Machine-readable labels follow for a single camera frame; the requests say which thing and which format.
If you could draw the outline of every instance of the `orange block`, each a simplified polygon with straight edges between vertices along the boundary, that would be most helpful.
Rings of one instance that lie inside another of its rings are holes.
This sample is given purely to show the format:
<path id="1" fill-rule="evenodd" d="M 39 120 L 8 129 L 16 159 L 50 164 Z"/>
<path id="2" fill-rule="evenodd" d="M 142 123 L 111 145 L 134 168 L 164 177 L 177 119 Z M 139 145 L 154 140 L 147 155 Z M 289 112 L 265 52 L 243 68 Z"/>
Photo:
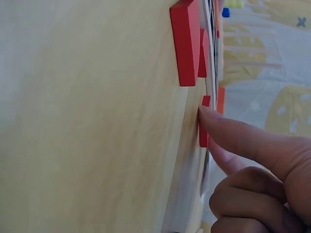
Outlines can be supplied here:
<path id="1" fill-rule="evenodd" d="M 214 6 L 215 6 L 214 15 L 215 15 L 216 32 L 217 32 L 217 38 L 219 38 L 219 36 L 220 36 L 220 34 L 219 34 L 220 25 L 219 25 L 219 3 L 218 3 L 218 0 L 214 0 Z"/>
<path id="2" fill-rule="evenodd" d="M 198 0 L 180 0 L 170 8 L 180 86 L 195 86 L 200 56 Z"/>
<path id="3" fill-rule="evenodd" d="M 210 106 L 210 96 L 203 96 L 202 105 Z M 207 148 L 209 143 L 209 134 L 204 129 L 203 125 L 199 122 L 199 137 L 200 137 L 200 147 Z"/>
<path id="4" fill-rule="evenodd" d="M 218 87 L 217 95 L 217 112 L 224 114 L 225 111 L 225 89 Z"/>
<path id="5" fill-rule="evenodd" d="M 200 30 L 200 61 L 198 77 L 206 78 L 208 70 L 208 58 L 209 58 L 209 39 L 206 29 Z"/>

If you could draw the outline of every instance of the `knuckle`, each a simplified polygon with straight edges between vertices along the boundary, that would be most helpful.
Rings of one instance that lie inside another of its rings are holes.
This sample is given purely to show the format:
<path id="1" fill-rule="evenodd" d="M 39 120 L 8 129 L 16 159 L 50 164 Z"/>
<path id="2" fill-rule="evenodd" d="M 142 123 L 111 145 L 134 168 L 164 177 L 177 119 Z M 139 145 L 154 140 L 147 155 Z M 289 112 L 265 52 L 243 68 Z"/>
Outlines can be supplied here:
<path id="1" fill-rule="evenodd" d="M 258 220 L 249 218 L 247 221 L 245 221 L 245 224 L 241 229 L 241 233 L 249 233 L 249 232 L 255 233 L 266 232 L 266 228 Z"/>
<path id="2" fill-rule="evenodd" d="M 218 217 L 220 215 L 220 203 L 222 203 L 223 198 L 224 198 L 224 194 L 226 193 L 226 188 L 225 187 L 221 187 L 218 188 L 214 191 L 214 193 L 210 196 L 209 199 L 209 207 L 210 210 L 212 211 L 212 213 Z"/>

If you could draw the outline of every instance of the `red wooden block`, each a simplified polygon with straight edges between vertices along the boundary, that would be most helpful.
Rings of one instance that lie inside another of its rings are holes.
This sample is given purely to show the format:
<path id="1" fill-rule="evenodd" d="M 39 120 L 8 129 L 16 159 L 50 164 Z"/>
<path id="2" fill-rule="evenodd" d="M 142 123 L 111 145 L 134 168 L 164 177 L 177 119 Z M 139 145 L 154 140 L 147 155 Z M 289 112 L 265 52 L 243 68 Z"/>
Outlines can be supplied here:
<path id="1" fill-rule="evenodd" d="M 180 86 L 195 86 L 200 56 L 198 0 L 180 0 L 170 8 Z"/>
<path id="2" fill-rule="evenodd" d="M 210 96 L 203 96 L 202 105 L 209 107 L 210 106 Z M 200 136 L 200 147 L 207 148 L 209 141 L 209 134 L 204 129 L 203 125 L 199 122 L 199 136 Z"/>
<path id="3" fill-rule="evenodd" d="M 199 61 L 199 72 L 198 77 L 206 78 L 208 69 L 208 58 L 209 58 L 209 39 L 206 29 L 200 30 L 200 61 Z"/>
<path id="4" fill-rule="evenodd" d="M 217 94 L 217 112 L 224 114 L 225 111 L 225 89 L 218 87 Z"/>

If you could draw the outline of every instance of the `wooden surface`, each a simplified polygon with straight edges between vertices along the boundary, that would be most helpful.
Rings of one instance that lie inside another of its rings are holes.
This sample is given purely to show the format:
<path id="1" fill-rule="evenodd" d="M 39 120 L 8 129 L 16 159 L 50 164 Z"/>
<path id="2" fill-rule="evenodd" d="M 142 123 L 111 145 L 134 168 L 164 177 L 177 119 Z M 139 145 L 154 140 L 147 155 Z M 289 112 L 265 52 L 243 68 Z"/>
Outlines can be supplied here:
<path id="1" fill-rule="evenodd" d="M 0 232 L 160 232 L 201 101 L 183 145 L 175 2 L 0 4 Z"/>
<path id="2" fill-rule="evenodd" d="M 188 92 L 173 180 L 162 232 L 195 233 L 200 228 L 203 207 L 201 181 L 206 149 L 199 147 L 198 106 L 206 95 L 205 79 L 198 79 Z"/>

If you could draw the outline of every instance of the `yellow pattern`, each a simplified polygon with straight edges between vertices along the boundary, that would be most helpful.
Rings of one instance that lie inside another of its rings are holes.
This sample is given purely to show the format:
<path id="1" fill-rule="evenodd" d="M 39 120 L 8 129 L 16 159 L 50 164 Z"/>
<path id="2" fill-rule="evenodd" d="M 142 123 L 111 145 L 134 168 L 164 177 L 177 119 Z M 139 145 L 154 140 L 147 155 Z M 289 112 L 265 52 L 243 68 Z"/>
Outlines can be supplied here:
<path id="1" fill-rule="evenodd" d="M 249 32 L 245 27 L 239 25 L 226 25 L 224 32 Z M 228 46 L 244 46 L 244 47 L 256 47 L 265 48 L 264 44 L 258 38 L 251 38 L 248 36 L 239 37 L 240 43 L 237 41 L 237 37 L 225 37 L 224 45 Z M 249 52 L 239 51 L 233 53 L 231 51 L 224 51 L 225 61 L 250 61 L 250 62 L 265 62 L 267 55 L 264 53 L 254 53 L 250 56 Z M 225 87 L 227 85 L 253 80 L 261 72 L 261 67 L 243 67 L 243 66 L 224 66 L 224 79 L 219 82 L 219 85 Z"/>
<path id="2" fill-rule="evenodd" d="M 259 4 L 258 0 L 249 0 L 252 4 Z M 308 17 L 310 15 L 311 0 L 271 0 L 262 1 L 267 8 L 252 7 L 256 13 L 269 14 L 267 20 L 278 22 L 300 30 L 311 29 L 311 24 L 307 22 L 306 27 L 297 27 L 298 17 Z"/>
<path id="3" fill-rule="evenodd" d="M 274 100 L 265 129 L 284 135 L 311 136 L 311 87 L 287 86 Z"/>

